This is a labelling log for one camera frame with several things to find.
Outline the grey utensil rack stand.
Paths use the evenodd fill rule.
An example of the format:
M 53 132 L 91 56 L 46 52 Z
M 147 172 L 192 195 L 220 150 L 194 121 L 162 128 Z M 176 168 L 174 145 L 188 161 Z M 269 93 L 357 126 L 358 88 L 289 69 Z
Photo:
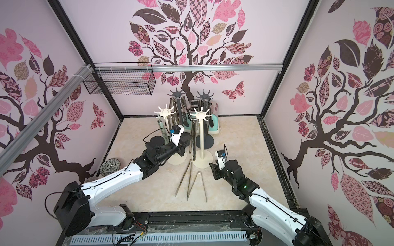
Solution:
M 170 93 L 168 95 L 170 96 L 169 107 L 174 106 L 174 110 L 173 110 L 174 114 L 172 115 L 171 123 L 182 125 L 184 127 L 183 107 L 182 107 L 181 97 L 182 96 L 185 97 L 186 93 L 182 89 L 178 90 L 178 88 L 176 88 L 175 91 L 170 90 Z M 190 130 L 191 129 L 185 128 L 186 132 L 190 132 Z

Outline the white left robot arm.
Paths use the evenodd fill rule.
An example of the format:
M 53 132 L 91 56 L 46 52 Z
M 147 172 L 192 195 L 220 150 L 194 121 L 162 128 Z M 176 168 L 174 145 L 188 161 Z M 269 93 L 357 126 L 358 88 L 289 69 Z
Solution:
M 63 233 L 74 236 L 84 229 L 98 226 L 113 226 L 118 230 L 129 230 L 135 218 L 124 205 L 100 207 L 98 203 L 113 193 L 153 175 L 174 154 L 183 156 L 189 146 L 188 133 L 177 134 L 169 143 L 155 136 L 145 143 L 143 154 L 130 164 L 98 180 L 78 185 L 69 183 L 61 193 L 53 212 Z

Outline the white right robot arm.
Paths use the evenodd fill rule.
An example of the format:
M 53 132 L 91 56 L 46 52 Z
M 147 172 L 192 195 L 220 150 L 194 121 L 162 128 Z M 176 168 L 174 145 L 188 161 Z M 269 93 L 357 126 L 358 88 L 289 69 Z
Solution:
M 247 221 L 269 231 L 288 246 L 331 246 L 321 222 L 286 208 L 247 178 L 236 160 L 209 164 L 213 177 L 224 179 L 240 200 L 248 203 Z

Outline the green silicone tip tongs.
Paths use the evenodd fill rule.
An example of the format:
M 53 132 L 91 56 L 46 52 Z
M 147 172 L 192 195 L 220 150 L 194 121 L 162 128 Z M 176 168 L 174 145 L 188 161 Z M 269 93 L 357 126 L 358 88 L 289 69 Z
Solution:
M 169 143 L 169 132 L 163 121 L 160 119 L 160 117 L 157 117 L 157 122 L 160 128 L 160 131 L 162 133 L 162 137 L 164 138 L 165 144 Z

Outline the grey utensil rack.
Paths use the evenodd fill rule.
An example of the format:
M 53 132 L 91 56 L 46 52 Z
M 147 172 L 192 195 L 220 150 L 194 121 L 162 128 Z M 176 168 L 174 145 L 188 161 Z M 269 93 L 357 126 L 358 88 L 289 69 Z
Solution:
M 210 91 L 205 93 L 205 90 L 202 91 L 202 93 L 198 92 L 198 99 L 199 99 L 199 110 L 203 111 L 207 115 L 205 117 L 206 120 L 202 120 L 202 130 L 199 130 L 199 137 L 203 137 L 203 140 L 198 140 L 197 141 L 197 147 L 201 147 L 202 144 L 204 144 L 203 149 L 207 150 L 210 149 L 213 144 L 214 144 L 214 139 L 213 137 L 209 134 L 209 129 L 210 126 L 214 126 L 213 120 L 212 120 L 212 103 L 211 103 L 211 98 L 213 96 L 209 95 Z

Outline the black nylon tongs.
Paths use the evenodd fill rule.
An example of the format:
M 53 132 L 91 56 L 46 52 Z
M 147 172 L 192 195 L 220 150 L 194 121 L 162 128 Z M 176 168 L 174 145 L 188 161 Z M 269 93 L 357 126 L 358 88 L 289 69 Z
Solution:
M 218 104 L 215 101 L 209 102 L 211 117 L 208 121 L 209 131 L 216 131 L 218 129 Z

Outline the cream utensil rack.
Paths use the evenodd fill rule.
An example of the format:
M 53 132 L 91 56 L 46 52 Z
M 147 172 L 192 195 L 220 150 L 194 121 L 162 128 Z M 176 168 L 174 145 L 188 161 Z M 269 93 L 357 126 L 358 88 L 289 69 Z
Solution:
M 174 110 L 174 106 L 169 107 L 168 105 L 165 106 L 164 109 L 162 109 L 160 106 L 158 106 L 159 111 L 156 112 L 155 114 L 157 114 L 157 117 L 160 117 L 160 119 L 163 121 L 163 123 L 165 124 L 165 126 L 167 127 L 168 131 L 170 131 L 170 120 L 172 119 L 172 115 L 174 114 L 173 110 Z M 182 164 L 187 158 L 187 154 L 184 154 L 183 156 L 181 156 L 180 154 L 176 153 L 174 154 L 170 159 L 169 159 L 169 163 L 173 166 L 178 166 L 180 164 Z
M 203 111 L 201 108 L 200 111 L 194 109 L 194 113 L 191 113 L 199 123 L 199 136 L 200 136 L 200 149 L 196 151 L 194 154 L 194 159 L 192 163 L 199 169 L 205 169 L 209 167 L 209 163 L 213 161 L 212 154 L 209 153 L 207 150 L 204 149 L 204 123 L 208 122 L 208 118 L 211 116 L 208 114 L 209 109 Z

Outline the black silicone tip tongs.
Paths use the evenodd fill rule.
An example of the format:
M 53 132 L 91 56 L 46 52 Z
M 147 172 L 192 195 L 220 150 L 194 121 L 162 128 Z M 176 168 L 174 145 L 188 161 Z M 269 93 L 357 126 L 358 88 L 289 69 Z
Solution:
M 192 127 L 192 118 L 190 115 L 189 107 L 187 101 L 184 96 L 181 97 L 182 107 L 183 107 L 183 118 L 184 118 L 184 127 L 187 129 L 191 129 Z

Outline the long steel tongs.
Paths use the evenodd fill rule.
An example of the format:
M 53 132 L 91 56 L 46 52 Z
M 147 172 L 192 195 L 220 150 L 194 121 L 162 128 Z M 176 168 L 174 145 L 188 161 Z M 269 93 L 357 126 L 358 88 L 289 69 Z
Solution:
M 193 155 L 193 157 L 195 157 L 195 153 L 196 153 L 196 130 L 197 130 L 197 119 L 194 118 L 191 120 L 191 130 L 190 130 L 190 136 L 191 136 L 191 141 L 190 141 L 190 154 Z

